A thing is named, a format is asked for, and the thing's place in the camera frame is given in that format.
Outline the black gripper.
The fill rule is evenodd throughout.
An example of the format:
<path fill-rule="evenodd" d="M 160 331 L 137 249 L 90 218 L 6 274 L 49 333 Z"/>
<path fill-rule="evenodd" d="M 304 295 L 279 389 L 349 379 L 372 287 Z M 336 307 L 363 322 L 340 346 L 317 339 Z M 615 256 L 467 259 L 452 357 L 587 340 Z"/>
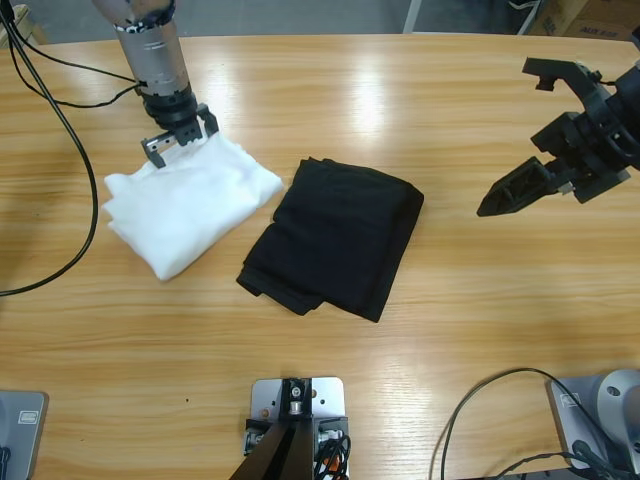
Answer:
<path fill-rule="evenodd" d="M 544 166 L 531 157 L 496 181 L 478 217 L 516 213 L 566 184 L 586 203 L 626 181 L 629 167 L 639 167 L 638 65 L 611 83 L 582 64 L 533 64 L 531 74 L 542 91 L 564 81 L 584 111 L 565 112 L 537 132 L 532 143 L 554 160 Z"/>
<path fill-rule="evenodd" d="M 208 138 L 219 131 L 216 116 L 205 103 L 198 105 L 191 87 L 165 96 L 142 93 L 141 98 L 146 113 L 162 131 L 173 136 L 181 146 L 201 138 L 198 117 Z M 166 166 L 157 150 L 146 149 L 146 156 L 157 169 Z"/>

